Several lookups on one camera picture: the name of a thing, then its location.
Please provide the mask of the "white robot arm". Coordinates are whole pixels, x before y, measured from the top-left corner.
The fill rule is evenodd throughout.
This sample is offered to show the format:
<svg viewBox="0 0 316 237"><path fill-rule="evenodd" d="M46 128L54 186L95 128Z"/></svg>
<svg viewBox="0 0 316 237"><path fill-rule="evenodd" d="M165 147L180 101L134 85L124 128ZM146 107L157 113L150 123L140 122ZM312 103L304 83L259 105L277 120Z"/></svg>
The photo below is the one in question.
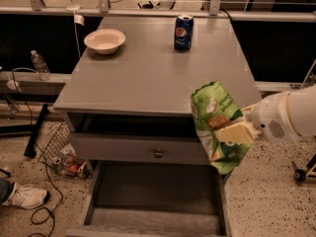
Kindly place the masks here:
<svg viewBox="0 0 316 237"><path fill-rule="evenodd" d="M213 132L220 142L296 142L316 135L316 86L284 91L244 108L243 116Z"/></svg>

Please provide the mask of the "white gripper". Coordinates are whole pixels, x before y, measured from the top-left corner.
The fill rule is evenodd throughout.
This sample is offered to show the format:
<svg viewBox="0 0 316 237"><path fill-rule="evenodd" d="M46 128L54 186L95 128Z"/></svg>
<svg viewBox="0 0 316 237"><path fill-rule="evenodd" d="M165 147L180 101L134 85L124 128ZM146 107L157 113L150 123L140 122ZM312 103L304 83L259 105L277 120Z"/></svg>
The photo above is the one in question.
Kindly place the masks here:
<svg viewBox="0 0 316 237"><path fill-rule="evenodd" d="M259 135L272 143L296 142L301 136L290 121L289 91L269 95L257 104L241 109L250 121L239 121L214 132L220 142L251 144Z"/></svg>

